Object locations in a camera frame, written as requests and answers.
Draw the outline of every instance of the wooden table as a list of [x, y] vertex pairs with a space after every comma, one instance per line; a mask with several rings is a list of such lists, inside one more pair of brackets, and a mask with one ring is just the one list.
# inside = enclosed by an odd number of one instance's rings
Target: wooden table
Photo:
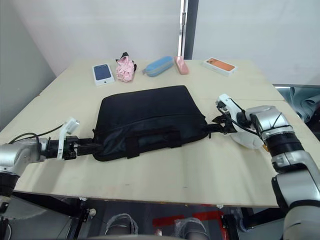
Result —
[[[92, 138], [104, 97], [185, 85], [208, 122], [220, 115], [215, 101], [222, 93], [231, 96], [244, 109], [276, 106], [320, 166], [319, 141], [252, 62], [228, 61], [238, 66], [237, 72], [229, 77], [202, 67], [201, 61], [186, 62], [189, 75], [180, 75], [174, 66], [157, 77], [148, 77], [142, 75], [148, 61], [138, 60], [133, 82], [116, 81], [96, 87], [92, 66], [109, 63], [115, 73], [115, 61], [78, 60], [0, 132], [0, 144], [26, 132], [46, 132], [69, 117], [80, 121], [74, 135]], [[56, 131], [46, 137], [57, 139], [58, 135]], [[271, 156], [263, 148], [246, 149], [230, 136], [214, 133], [211, 139], [142, 153], [131, 159], [99, 162], [86, 155], [67, 161], [49, 159], [33, 163], [27, 167], [15, 190], [94, 199], [275, 207], [271, 186], [275, 174]]]

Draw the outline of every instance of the bag handle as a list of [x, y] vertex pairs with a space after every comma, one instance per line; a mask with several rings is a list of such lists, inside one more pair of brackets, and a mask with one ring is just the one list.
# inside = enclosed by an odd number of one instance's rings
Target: bag handle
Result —
[[179, 130], [172, 127], [164, 127], [158, 129], [135, 131], [130, 136], [125, 138], [126, 156], [128, 159], [140, 155], [139, 138], [155, 135], [167, 135], [168, 142], [163, 143], [164, 147], [177, 148], [181, 147], [181, 135]]

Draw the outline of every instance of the black bag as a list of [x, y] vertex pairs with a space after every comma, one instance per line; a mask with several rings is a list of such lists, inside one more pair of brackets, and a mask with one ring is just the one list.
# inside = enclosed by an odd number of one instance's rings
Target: black bag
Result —
[[94, 143], [99, 161], [133, 158], [151, 150], [175, 148], [205, 138], [208, 132], [185, 86], [120, 93], [102, 100]]

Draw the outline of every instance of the pink cloth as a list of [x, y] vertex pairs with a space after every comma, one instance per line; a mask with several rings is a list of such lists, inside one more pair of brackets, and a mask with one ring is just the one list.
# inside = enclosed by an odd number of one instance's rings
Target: pink cloth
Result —
[[116, 77], [123, 82], [130, 82], [134, 79], [135, 66], [129, 56], [124, 56], [117, 61]]

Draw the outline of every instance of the pink pencil case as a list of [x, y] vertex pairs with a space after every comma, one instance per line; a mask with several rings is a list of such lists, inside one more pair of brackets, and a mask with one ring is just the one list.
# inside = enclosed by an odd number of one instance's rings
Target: pink pencil case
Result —
[[185, 63], [183, 56], [175, 56], [174, 61], [181, 75], [186, 75], [189, 73], [189, 68]]

